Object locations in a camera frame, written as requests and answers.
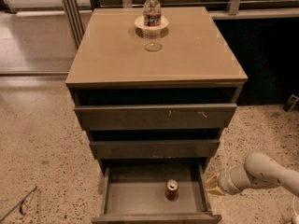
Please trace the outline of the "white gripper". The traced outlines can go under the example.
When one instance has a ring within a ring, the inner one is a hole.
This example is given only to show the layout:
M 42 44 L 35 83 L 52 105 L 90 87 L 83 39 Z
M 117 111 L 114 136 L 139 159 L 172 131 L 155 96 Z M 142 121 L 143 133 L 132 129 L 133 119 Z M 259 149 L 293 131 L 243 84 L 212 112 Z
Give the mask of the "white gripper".
M 242 192 L 248 185 L 248 174 L 243 165 L 238 165 L 224 169 L 210 177 L 206 182 L 206 186 L 212 189 L 206 189 L 206 191 L 217 196 L 224 196 L 225 194 L 236 195 Z

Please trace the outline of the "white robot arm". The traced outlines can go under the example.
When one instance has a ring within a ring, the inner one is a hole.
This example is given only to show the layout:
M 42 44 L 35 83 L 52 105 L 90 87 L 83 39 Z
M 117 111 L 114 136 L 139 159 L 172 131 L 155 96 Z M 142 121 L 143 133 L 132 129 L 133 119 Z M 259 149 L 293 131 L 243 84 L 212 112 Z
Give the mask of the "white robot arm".
M 278 187 L 299 197 L 299 173 L 258 152 L 249 154 L 243 164 L 223 169 L 206 182 L 206 191 L 214 195 L 236 195 L 245 189 Z

